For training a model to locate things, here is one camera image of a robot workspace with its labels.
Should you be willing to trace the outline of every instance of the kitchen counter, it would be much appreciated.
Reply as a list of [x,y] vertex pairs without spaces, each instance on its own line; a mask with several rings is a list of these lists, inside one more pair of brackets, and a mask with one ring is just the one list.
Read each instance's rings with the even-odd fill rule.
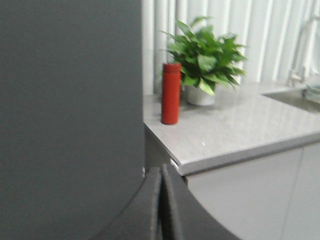
[[218,87],[214,106],[194,106],[181,96],[174,125],[160,122],[161,96],[146,95],[144,124],[182,176],[320,142],[320,114],[261,95],[283,88]]

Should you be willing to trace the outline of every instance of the white cabinet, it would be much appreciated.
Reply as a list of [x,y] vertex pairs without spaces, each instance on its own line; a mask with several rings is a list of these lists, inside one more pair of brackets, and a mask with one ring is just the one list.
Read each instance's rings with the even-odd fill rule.
[[320,239],[320,143],[303,148],[282,240]]
[[301,156],[298,148],[190,175],[188,187],[216,220],[241,239],[278,240]]

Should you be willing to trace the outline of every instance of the white flower pot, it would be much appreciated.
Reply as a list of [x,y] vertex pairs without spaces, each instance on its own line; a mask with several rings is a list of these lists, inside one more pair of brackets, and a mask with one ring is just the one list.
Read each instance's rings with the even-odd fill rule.
[[211,106],[215,104],[214,95],[209,95],[195,86],[185,86],[186,101],[198,106]]

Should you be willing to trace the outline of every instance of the dark gray panel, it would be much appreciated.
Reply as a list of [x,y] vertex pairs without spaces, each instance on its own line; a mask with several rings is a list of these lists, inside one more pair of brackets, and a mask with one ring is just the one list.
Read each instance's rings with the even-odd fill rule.
[[0,239],[87,239],[142,182],[140,1],[0,6]]

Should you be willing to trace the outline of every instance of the red thermos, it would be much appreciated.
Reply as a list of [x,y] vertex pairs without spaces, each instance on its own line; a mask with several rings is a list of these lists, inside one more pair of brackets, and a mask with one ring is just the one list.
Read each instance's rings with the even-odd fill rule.
[[161,122],[176,124],[179,117],[181,64],[164,63],[162,77]]

